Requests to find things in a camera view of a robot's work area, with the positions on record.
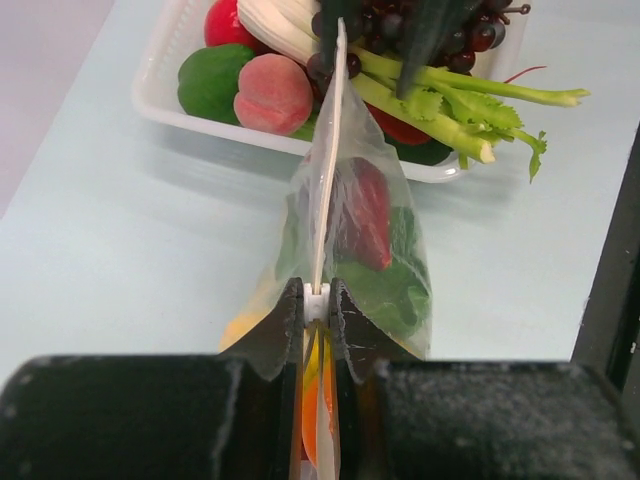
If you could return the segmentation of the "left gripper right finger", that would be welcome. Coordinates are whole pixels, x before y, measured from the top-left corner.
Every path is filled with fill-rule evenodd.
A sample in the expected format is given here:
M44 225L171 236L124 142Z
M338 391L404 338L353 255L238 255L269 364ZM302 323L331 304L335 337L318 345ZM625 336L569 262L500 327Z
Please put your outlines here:
M574 362L424 361L334 280L329 326L343 479L635 479L619 396Z

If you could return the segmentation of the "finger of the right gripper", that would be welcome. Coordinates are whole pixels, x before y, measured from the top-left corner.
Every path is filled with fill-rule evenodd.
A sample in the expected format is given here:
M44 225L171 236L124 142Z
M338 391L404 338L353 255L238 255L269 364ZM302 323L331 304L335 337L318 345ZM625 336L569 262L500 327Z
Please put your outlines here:
M338 23L350 20L350 2L347 0L322 0L320 2L320 53L327 70L335 68L335 52L338 38Z
M397 97L404 98L414 84L418 70L432 61L448 41L479 7L481 1L421 0L406 26L401 50L402 65L397 79Z

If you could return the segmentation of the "dark red toy apple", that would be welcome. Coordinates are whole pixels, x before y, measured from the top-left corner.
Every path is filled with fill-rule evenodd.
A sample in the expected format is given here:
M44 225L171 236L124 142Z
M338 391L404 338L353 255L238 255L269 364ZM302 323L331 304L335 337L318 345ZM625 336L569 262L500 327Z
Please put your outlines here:
M391 200L385 175L370 161L355 157L339 164L332 205L341 215L335 236L336 251L373 271L392 263Z

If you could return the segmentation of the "clear zip top bag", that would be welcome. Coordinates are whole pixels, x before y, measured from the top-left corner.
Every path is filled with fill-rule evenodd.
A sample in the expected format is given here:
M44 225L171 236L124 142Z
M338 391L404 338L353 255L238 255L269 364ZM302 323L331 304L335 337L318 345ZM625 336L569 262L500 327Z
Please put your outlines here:
M370 320L374 339L358 335L353 363L365 366L384 346L418 359L430 352L431 285L420 225L396 150L357 93L348 42L337 39L335 70L312 147L292 180L276 263L221 340L228 348L274 307L287 280L304 287L302 441L315 474L338 475L334 372L338 346L328 301L350 301L344 322Z

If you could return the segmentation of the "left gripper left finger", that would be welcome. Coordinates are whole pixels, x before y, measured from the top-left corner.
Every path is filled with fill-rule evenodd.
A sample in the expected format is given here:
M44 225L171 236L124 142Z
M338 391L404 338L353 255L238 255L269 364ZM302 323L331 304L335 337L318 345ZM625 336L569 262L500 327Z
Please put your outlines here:
M303 285L219 354L57 355L1 394L5 479L296 479Z

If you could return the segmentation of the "green toy lettuce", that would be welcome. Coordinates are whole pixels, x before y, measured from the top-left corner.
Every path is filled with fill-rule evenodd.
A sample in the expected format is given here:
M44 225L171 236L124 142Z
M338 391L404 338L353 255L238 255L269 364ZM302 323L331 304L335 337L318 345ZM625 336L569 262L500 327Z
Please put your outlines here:
M309 276L304 223L296 207L287 205L282 244L275 266L275 277ZM431 286L424 254L417 244L420 236L413 211L407 207L391 210L392 262L376 272L355 260L336 253L323 276L343 280L358 307L376 325L399 340L407 340L426 327L431 316Z

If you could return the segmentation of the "green orange toy mango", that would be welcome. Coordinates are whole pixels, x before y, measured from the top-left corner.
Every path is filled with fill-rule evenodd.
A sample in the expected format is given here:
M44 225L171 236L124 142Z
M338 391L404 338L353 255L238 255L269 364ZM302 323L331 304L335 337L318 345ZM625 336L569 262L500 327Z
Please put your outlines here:
M303 374L302 440L319 479L339 477L339 421L335 358L327 327L315 321Z

